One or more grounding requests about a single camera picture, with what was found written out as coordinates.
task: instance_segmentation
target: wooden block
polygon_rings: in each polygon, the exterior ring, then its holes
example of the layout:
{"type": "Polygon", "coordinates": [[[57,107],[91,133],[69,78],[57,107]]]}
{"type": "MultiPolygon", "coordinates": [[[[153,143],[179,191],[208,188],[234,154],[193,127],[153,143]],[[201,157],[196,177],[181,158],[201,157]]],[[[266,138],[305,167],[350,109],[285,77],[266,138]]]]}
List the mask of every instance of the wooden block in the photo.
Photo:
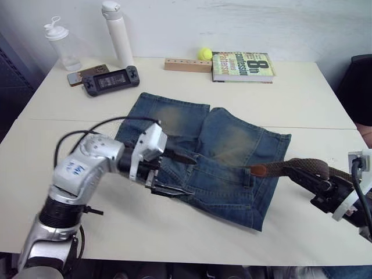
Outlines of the wooden block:
{"type": "Polygon", "coordinates": [[[212,70],[212,61],[166,58],[164,69],[168,71],[195,71],[209,73],[212,70]]]}

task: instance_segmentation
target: denim shorts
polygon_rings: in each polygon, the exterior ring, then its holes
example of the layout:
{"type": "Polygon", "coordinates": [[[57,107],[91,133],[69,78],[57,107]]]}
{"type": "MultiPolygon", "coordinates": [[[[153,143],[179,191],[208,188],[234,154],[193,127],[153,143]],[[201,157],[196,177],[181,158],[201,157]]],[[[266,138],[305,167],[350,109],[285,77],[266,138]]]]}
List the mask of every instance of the denim shorts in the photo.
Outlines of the denim shorts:
{"type": "MultiPolygon", "coordinates": [[[[161,120],[167,148],[195,159],[183,164],[162,159],[158,179],[195,195],[178,199],[205,212],[246,227],[262,230],[277,177],[255,177],[249,166],[282,161],[291,135],[281,135],[249,124],[223,108],[182,102],[142,93],[130,116],[161,120]]],[[[116,139],[135,145],[151,123],[125,120],[116,139]]]]}

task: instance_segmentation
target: yellow tennis ball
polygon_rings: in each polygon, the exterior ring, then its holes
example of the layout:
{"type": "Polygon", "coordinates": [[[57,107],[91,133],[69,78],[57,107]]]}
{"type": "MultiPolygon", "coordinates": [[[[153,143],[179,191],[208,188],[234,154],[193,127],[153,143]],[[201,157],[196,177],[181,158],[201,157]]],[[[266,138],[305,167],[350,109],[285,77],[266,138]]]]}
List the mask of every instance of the yellow tennis ball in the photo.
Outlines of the yellow tennis ball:
{"type": "Polygon", "coordinates": [[[212,51],[210,48],[202,48],[198,53],[198,59],[204,61],[211,61],[212,51]]]}

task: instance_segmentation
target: book cover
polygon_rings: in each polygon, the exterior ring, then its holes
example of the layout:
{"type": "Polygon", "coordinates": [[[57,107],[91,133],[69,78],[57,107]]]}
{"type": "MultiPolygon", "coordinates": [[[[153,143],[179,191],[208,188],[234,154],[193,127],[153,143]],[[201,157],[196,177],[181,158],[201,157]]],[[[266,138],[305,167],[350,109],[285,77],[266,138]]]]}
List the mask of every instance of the book cover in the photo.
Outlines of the book cover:
{"type": "Polygon", "coordinates": [[[274,68],[267,53],[213,52],[213,81],[272,83],[274,68]]]}

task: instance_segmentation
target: white water bottle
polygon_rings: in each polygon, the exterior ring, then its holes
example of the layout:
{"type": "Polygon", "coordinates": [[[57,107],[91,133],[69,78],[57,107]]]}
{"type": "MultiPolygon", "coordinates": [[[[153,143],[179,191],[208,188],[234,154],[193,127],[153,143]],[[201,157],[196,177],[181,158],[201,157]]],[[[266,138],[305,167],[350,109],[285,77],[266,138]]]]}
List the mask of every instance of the white water bottle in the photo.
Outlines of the white water bottle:
{"type": "Polygon", "coordinates": [[[120,5],[114,1],[104,1],[102,3],[102,14],[106,19],[120,66],[123,69],[127,66],[134,66],[132,50],[130,48],[123,14],[120,11],[120,5]]]}
{"type": "Polygon", "coordinates": [[[52,23],[44,26],[45,37],[57,52],[66,70],[77,71],[81,68],[81,63],[75,54],[74,45],[69,36],[68,29],[54,25],[59,20],[60,16],[54,16],[52,17],[52,23]]]}

